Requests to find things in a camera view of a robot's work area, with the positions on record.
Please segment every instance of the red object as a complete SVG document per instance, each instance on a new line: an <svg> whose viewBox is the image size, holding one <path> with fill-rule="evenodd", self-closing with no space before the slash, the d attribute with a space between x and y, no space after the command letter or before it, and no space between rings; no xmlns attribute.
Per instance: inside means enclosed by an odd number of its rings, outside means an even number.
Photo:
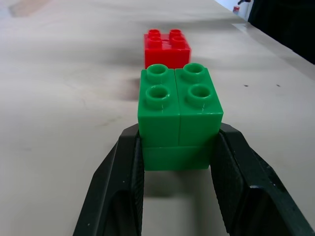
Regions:
<svg viewBox="0 0 315 236"><path fill-rule="evenodd" d="M234 12L234 13L238 13L238 12L240 11L240 8L241 8L241 7L239 7L239 6L233 7L233 12Z"/></svg>
<svg viewBox="0 0 315 236"><path fill-rule="evenodd" d="M189 63L191 49L185 36L179 29L169 34L161 34L151 29L144 35L144 67L152 64L164 64L168 68L183 68Z"/></svg>

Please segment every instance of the lego stud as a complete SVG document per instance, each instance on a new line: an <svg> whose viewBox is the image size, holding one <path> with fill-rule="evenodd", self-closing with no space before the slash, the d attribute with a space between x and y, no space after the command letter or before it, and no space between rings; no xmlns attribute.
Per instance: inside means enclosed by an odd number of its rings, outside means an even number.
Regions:
<svg viewBox="0 0 315 236"><path fill-rule="evenodd" d="M162 84L168 79L168 68L166 65L153 64L147 68L147 78L154 84Z"/></svg>
<svg viewBox="0 0 315 236"><path fill-rule="evenodd" d="M181 36L174 36L171 38L171 45L173 48L185 48L185 39Z"/></svg>
<svg viewBox="0 0 315 236"><path fill-rule="evenodd" d="M175 37L175 36L182 36L182 32L180 29L171 29L169 32L169 39Z"/></svg>
<svg viewBox="0 0 315 236"><path fill-rule="evenodd" d="M196 84L188 88L188 103L194 107L204 108L211 102L210 88L206 85Z"/></svg>
<svg viewBox="0 0 315 236"><path fill-rule="evenodd" d="M191 83L199 83L205 76L205 68L198 63L188 63L183 68L183 78Z"/></svg>
<svg viewBox="0 0 315 236"><path fill-rule="evenodd" d="M170 91L164 85L154 85L146 91L146 102L155 110L162 110L169 104Z"/></svg>
<svg viewBox="0 0 315 236"><path fill-rule="evenodd" d="M162 47L162 39L160 37L149 38L149 47L150 48L161 48Z"/></svg>
<svg viewBox="0 0 315 236"><path fill-rule="evenodd" d="M150 37L161 37L161 32L158 29L150 29L148 32L149 38Z"/></svg>

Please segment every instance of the stacked green blocks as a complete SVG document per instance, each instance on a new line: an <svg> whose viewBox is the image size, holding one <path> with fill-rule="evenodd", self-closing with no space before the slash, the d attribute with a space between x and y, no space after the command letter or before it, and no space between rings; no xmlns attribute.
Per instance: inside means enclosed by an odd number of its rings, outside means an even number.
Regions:
<svg viewBox="0 0 315 236"><path fill-rule="evenodd" d="M141 72L139 132L147 171L207 169L223 110L209 72L156 64Z"/></svg>

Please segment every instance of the white tabletop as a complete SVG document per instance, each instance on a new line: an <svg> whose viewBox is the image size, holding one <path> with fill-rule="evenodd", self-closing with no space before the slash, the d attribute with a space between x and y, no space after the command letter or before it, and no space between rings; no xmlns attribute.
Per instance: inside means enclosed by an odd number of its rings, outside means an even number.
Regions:
<svg viewBox="0 0 315 236"><path fill-rule="evenodd" d="M94 171L137 123L149 28L182 29L223 122L315 228L312 64L213 0L23 2L0 19L1 236L72 235ZM143 235L227 235L210 171L146 173Z"/></svg>

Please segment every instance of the lego brick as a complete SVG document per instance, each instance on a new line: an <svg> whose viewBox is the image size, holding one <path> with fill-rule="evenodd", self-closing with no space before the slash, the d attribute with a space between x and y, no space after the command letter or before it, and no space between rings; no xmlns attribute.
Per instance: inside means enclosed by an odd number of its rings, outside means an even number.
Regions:
<svg viewBox="0 0 315 236"><path fill-rule="evenodd" d="M183 68L189 63L191 49L179 29L161 34L151 29L144 35L145 68L152 64L163 64L168 68Z"/></svg>
<svg viewBox="0 0 315 236"><path fill-rule="evenodd" d="M223 110L208 69L190 63L175 69L181 113L179 146L213 146Z"/></svg>
<svg viewBox="0 0 315 236"><path fill-rule="evenodd" d="M178 146L180 112L173 69L155 64L142 70L138 123L142 147Z"/></svg>
<svg viewBox="0 0 315 236"><path fill-rule="evenodd" d="M181 171L207 169L213 147L142 148L146 171Z"/></svg>

